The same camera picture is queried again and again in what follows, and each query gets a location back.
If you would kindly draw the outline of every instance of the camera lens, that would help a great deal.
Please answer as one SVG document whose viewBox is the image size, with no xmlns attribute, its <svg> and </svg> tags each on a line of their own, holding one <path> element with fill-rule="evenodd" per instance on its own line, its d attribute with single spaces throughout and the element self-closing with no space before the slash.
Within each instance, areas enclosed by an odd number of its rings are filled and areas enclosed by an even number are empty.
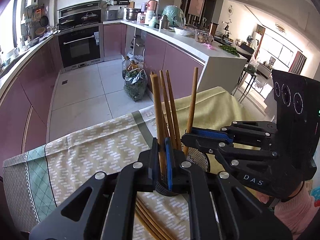
<svg viewBox="0 0 320 240">
<path fill-rule="evenodd" d="M 282 99 L 286 106 L 289 106 L 291 103 L 291 94 L 290 89 L 286 85 L 282 85 Z"/>
<path fill-rule="evenodd" d="M 280 87 L 278 82 L 275 83 L 275 92 L 276 92 L 276 96 L 278 97 L 280 95 Z"/>
<path fill-rule="evenodd" d="M 303 110 L 303 101 L 299 93 L 295 93 L 293 97 L 293 106 L 297 114 L 301 114 Z"/>
</svg>

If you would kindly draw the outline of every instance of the oven door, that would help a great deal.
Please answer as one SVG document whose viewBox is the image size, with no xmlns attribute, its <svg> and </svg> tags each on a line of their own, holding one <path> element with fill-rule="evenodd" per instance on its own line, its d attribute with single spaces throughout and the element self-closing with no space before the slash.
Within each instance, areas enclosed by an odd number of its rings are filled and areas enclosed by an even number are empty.
<svg viewBox="0 0 320 240">
<path fill-rule="evenodd" d="M 89 27 L 59 36 L 63 67 L 100 59 L 99 27 Z"/>
</svg>

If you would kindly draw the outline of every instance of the white countertop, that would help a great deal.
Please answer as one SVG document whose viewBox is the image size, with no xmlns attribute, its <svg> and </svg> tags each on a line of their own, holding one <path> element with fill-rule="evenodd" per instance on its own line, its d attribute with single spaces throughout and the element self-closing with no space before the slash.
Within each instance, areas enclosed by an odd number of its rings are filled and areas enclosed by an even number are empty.
<svg viewBox="0 0 320 240">
<path fill-rule="evenodd" d="M 196 42 L 196 40 L 193 37 L 186 37 L 182 35 L 178 35 L 175 32 L 171 32 L 168 30 L 159 30 L 155 28 L 151 28 L 148 25 L 144 25 L 143 23 L 134 23 L 128 20 L 115 20 L 115 21 L 105 21 L 103 22 L 104 25 L 106 24 L 114 24 L 114 23 L 124 23 L 130 26 L 133 26 L 135 28 L 139 28 L 141 30 L 144 30 L 148 33 L 151 33 L 155 36 L 158 36 L 159 38 L 162 38 L 180 48 L 183 50 L 189 52 L 195 57 L 198 57 L 204 62 L 208 62 L 210 57 L 227 57 L 227 58 L 238 58 L 237 56 L 234 56 L 222 49 L 219 48 L 219 43 L 213 41 L 212 46 L 215 49 L 209 49 L 205 45 L 202 45 L 199 42 Z"/>
<path fill-rule="evenodd" d="M 9 86 L 10 82 L 15 78 L 19 70 L 23 67 L 23 65 L 49 40 L 53 38 L 54 35 L 49 36 L 46 40 L 40 41 L 35 46 L 31 47 L 25 55 L 22 56 L 21 59 L 9 70 L 9 72 L 0 78 L 0 98 L 4 94 L 6 88 Z"/>
</svg>

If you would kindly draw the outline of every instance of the painting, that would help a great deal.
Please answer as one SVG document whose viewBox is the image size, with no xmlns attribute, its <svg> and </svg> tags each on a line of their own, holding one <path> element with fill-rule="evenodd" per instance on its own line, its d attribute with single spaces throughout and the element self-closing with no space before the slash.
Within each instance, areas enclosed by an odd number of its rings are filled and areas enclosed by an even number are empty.
<svg viewBox="0 0 320 240">
<path fill-rule="evenodd" d="M 204 0 L 190 0 L 188 14 L 200 17 Z"/>
</svg>

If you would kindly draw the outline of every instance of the oven handle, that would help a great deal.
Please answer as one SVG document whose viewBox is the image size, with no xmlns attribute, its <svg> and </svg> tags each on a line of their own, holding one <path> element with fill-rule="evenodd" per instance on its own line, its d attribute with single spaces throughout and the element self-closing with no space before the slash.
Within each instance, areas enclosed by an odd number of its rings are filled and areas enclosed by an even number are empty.
<svg viewBox="0 0 320 240">
<path fill-rule="evenodd" d="M 85 40 L 85 39 L 89 39 L 89 38 L 94 38 L 94 35 L 92 35 L 92 36 L 90 36 L 90 37 L 78 39 L 78 40 L 75 40 L 75 41 L 81 41 L 81 40 Z M 69 44 L 69 43 L 72 43 L 72 42 L 75 42 L 75 41 L 64 42 L 63 44 L 66 45 L 66 44 Z"/>
</svg>

